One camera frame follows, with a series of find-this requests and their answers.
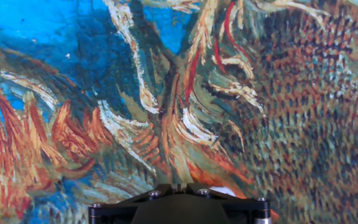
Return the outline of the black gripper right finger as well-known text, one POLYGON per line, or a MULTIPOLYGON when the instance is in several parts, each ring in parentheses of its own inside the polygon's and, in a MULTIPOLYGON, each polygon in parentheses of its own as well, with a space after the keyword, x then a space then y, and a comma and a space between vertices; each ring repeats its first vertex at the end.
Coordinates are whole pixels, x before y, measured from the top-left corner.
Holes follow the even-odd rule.
POLYGON ((180 223, 272 224, 270 200, 266 197, 243 199, 228 187, 180 184, 178 193, 180 223))

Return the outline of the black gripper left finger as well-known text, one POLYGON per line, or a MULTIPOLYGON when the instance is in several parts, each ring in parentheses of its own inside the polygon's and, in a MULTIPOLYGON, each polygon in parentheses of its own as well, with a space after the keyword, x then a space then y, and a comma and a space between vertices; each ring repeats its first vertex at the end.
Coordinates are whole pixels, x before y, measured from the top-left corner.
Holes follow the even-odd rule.
POLYGON ((119 203, 97 202, 88 206, 88 223, 113 223, 119 216, 133 216, 145 202, 173 195, 179 189, 178 184, 158 184, 148 192, 136 195, 119 203))

